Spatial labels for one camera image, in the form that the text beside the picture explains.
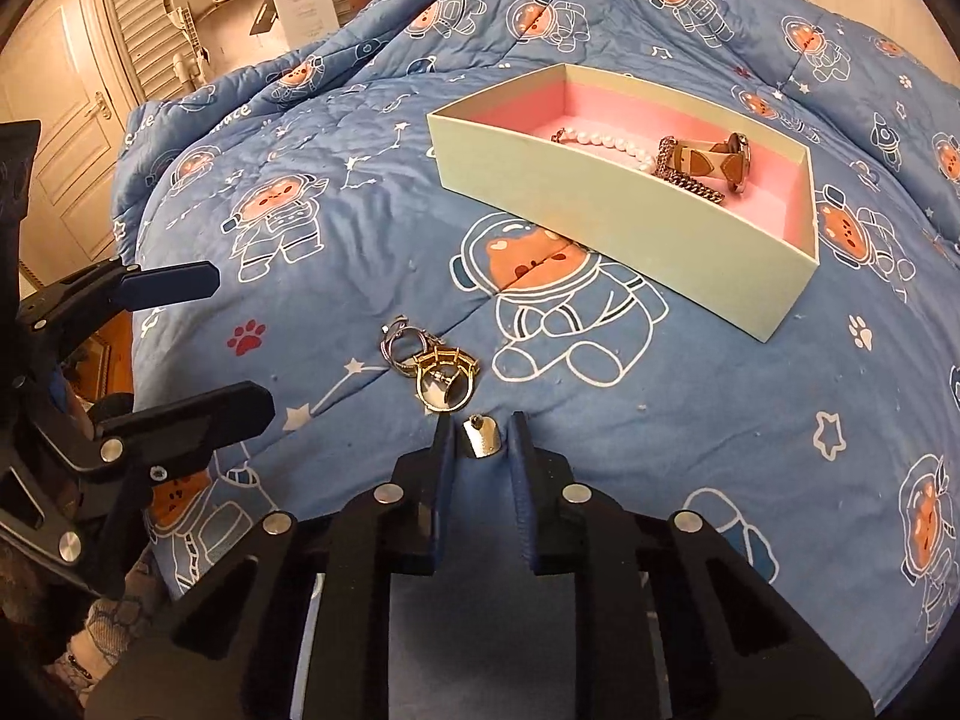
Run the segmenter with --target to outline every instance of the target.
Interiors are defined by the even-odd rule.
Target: door
[[[44,284],[112,253],[110,185],[125,127],[91,47],[91,1],[36,0],[0,55],[0,118],[42,123],[20,259]]]

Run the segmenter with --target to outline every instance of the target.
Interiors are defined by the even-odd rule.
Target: cartoon astronaut
[[[845,81],[850,77],[850,55],[827,39],[822,28],[800,16],[784,16],[781,27],[786,45],[813,68],[815,79],[827,83],[829,79]]]
[[[932,142],[940,172],[952,183],[953,190],[960,197],[960,143],[946,132],[938,132],[933,136]]]
[[[739,100],[744,108],[757,114],[757,116],[780,122],[786,129],[792,132],[799,132],[800,135],[803,135],[810,143],[820,142],[820,134],[816,129],[810,127],[803,119],[794,119],[791,116],[786,116],[786,114],[774,108],[773,105],[767,103],[767,101],[760,96],[760,93],[748,92],[740,86],[734,86],[733,89],[731,89],[731,93],[733,93],[733,98]]]
[[[455,32],[467,37],[477,30],[473,17],[486,12],[487,4],[482,0],[438,0],[412,20],[405,31],[415,40],[425,37],[431,28],[443,38]]]
[[[587,11],[576,2],[514,0],[507,9],[507,29],[518,43],[542,39],[560,53],[590,39]]]
[[[870,166],[866,162],[864,162],[862,159],[857,159],[850,163],[850,167],[853,168],[857,178],[860,179],[860,183],[866,186],[867,189],[871,191],[880,191],[880,177],[873,170],[871,170]]]
[[[960,596],[949,483],[944,459],[923,455],[913,464],[899,489],[899,510],[904,522],[901,571],[911,586],[923,579],[927,641],[933,639]]]
[[[154,488],[145,514],[147,532],[155,551],[172,556],[181,592],[277,508],[242,449],[218,449],[207,469]]]
[[[323,249],[317,214],[329,179],[312,175],[285,175],[254,187],[233,207],[220,225],[225,235],[236,232],[230,259],[240,258],[241,284],[270,271],[282,252],[290,265]]]
[[[220,156],[220,153],[217,146],[196,146],[184,153],[170,176],[170,196],[177,196],[197,179],[213,170],[213,161]]]
[[[768,583],[779,574],[779,562],[774,551],[760,530],[747,522],[740,509],[721,490],[700,488],[694,490],[683,503],[683,509],[698,512],[707,519],[714,530],[740,552]]]
[[[855,271],[869,268],[906,303],[905,284],[917,268],[907,258],[889,218],[866,206],[854,211],[846,194],[832,184],[817,191],[816,206],[820,240],[833,250],[833,256]]]
[[[271,98],[283,105],[305,100],[320,89],[324,70],[323,57],[310,55],[277,81]]]
[[[954,365],[950,369],[950,393],[960,409],[960,365]]]
[[[661,10],[669,10],[687,32],[696,32],[711,49],[718,49],[733,38],[733,30],[713,0],[650,0]]]
[[[635,271],[503,212],[467,231],[450,274],[464,292],[496,295],[507,343],[493,372],[506,382],[533,381],[563,362],[587,384],[613,386],[668,312]]]
[[[887,119],[874,112],[874,128],[870,132],[870,142],[880,149],[883,161],[894,172],[899,172],[904,159],[899,153],[899,135],[896,129],[887,124]]]
[[[900,59],[902,56],[904,56],[904,50],[888,38],[875,37],[872,39],[872,43],[880,53],[884,53],[891,59]]]

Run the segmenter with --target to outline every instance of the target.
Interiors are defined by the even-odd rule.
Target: white paw print
[[[847,328],[853,336],[853,342],[858,349],[874,350],[874,332],[867,327],[863,317],[850,317],[850,326]]]

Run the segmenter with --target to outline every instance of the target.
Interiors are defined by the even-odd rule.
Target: ring
[[[416,397],[419,399],[419,402],[424,404],[424,407],[431,410],[431,412],[454,412],[455,410],[462,409],[473,397],[474,379],[480,371],[480,362],[470,357],[467,352],[449,347],[433,346],[428,351],[416,355],[413,359],[413,364],[416,367]],[[440,371],[442,367],[454,367],[456,370],[453,375],[445,375]],[[429,386],[429,382],[426,381],[428,376],[444,386],[445,391],[449,391],[450,386],[461,376],[466,376],[467,391],[463,397],[452,406],[436,406],[427,400],[424,394],[426,386]]]
[[[390,367],[408,378],[416,376],[416,365],[394,359],[394,341],[401,338],[404,333],[413,333],[421,343],[422,348],[419,354],[429,351],[432,341],[440,342],[439,338],[419,329],[419,327],[414,327],[409,323],[407,317],[403,316],[397,317],[388,325],[384,325],[381,330],[383,331],[383,340],[380,342],[380,354],[383,355],[383,359],[387,361]]]

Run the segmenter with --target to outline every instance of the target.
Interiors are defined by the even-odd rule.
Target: gold ring
[[[435,413],[449,413],[462,409],[473,397],[474,379],[480,371],[480,362],[470,357],[467,352],[457,348],[447,346],[434,346],[429,351],[416,355],[413,359],[413,365],[416,366],[416,397],[424,404],[424,407]],[[453,375],[445,375],[440,368],[454,367],[456,370]],[[452,406],[437,406],[427,400],[424,395],[426,386],[429,385],[427,377],[430,377],[438,384],[449,391],[461,376],[467,377],[467,391],[457,403]]]

